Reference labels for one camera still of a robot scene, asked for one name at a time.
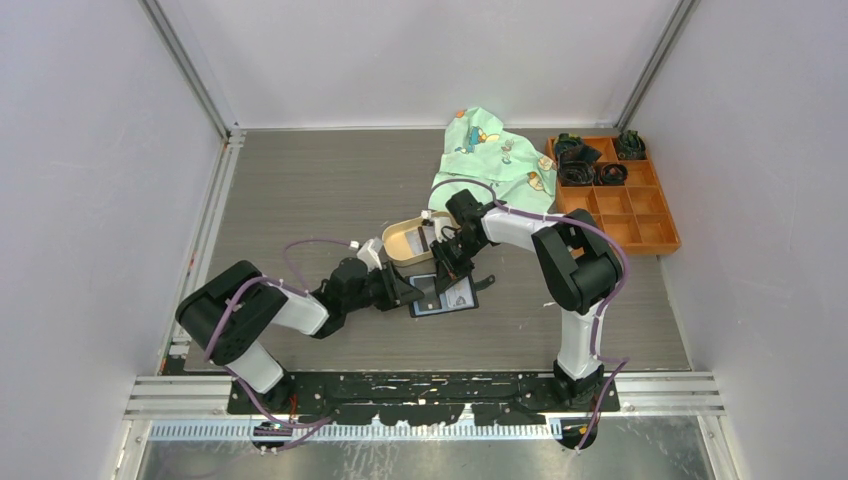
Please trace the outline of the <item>black card holder wallet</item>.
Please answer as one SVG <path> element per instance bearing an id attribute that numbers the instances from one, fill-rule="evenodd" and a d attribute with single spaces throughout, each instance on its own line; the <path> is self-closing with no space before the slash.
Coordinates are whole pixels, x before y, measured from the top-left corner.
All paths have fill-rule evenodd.
<path id="1" fill-rule="evenodd" d="M 435 273 L 429 273 L 413 275 L 409 277 L 408 280 L 412 285 L 414 285 L 414 278 L 420 276 L 434 276 L 436 278 Z M 459 281 L 456 285 L 450 287 L 447 291 L 438 293 L 443 305 L 442 311 L 435 312 L 431 315 L 417 315 L 414 311 L 414 302 L 409 306 L 410 316 L 412 318 L 423 318 L 476 309 L 479 307 L 478 292 L 494 285 L 495 282 L 496 277 L 494 275 L 489 275 L 480 281 L 474 281 L 471 276 L 468 276 Z"/>

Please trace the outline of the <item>beige oval tray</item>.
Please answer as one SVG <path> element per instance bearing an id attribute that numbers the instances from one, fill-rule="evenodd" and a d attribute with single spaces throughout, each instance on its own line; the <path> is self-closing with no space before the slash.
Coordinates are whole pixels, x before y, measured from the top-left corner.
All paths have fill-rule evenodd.
<path id="1" fill-rule="evenodd" d="M 420 215 L 390 225 L 383 231 L 382 242 L 385 253 L 399 267 L 408 267 L 433 258 L 431 251 L 425 255 L 412 256 L 405 239 L 405 233 L 407 231 L 421 226 Z"/>

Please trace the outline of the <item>black gold VIP card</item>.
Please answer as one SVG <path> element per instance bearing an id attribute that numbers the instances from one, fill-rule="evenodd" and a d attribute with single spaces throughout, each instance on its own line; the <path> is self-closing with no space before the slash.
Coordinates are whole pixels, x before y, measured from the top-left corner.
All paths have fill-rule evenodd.
<path id="1" fill-rule="evenodd" d="M 431 315 L 443 310 L 441 297 L 435 288 L 434 276 L 416 277 L 414 285 L 424 294 L 422 299 L 415 302 L 414 311 L 417 315 Z"/>

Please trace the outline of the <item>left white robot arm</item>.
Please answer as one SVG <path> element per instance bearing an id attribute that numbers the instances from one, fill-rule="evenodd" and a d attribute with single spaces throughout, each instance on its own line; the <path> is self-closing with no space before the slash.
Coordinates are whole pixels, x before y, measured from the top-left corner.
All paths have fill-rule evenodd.
<path id="1" fill-rule="evenodd" d="M 243 381 L 265 411 L 277 413 L 290 403 L 294 381 L 259 341 L 268 327 L 322 339 L 338 331 L 352 312 L 388 311 L 424 296 L 391 262 L 372 267 L 345 258 L 317 290 L 307 292 L 241 260 L 182 300 L 175 319 L 203 347 L 206 360 Z"/>

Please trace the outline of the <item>silver VIP card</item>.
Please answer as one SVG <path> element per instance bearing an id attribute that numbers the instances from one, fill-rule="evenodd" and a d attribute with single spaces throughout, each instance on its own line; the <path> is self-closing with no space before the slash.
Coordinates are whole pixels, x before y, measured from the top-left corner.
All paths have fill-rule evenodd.
<path id="1" fill-rule="evenodd" d="M 430 252 L 430 244 L 436 240 L 435 229 L 432 226 L 419 226 L 405 233 L 411 255 L 425 255 Z"/>

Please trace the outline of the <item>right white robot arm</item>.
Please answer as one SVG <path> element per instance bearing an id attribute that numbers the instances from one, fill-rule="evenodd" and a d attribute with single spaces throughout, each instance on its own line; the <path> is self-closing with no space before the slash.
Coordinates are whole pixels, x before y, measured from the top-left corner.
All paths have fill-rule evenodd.
<path id="1" fill-rule="evenodd" d="M 553 389 L 567 410 L 582 409 L 604 378 L 598 353 L 604 311 L 625 268 L 591 214 L 520 211 L 498 201 L 484 204 L 467 189 L 446 203 L 456 227 L 439 233 L 430 250 L 435 288 L 443 293 L 469 276 L 486 246 L 513 245 L 536 255 L 548 292 L 561 309 L 560 349 L 553 362 Z"/>

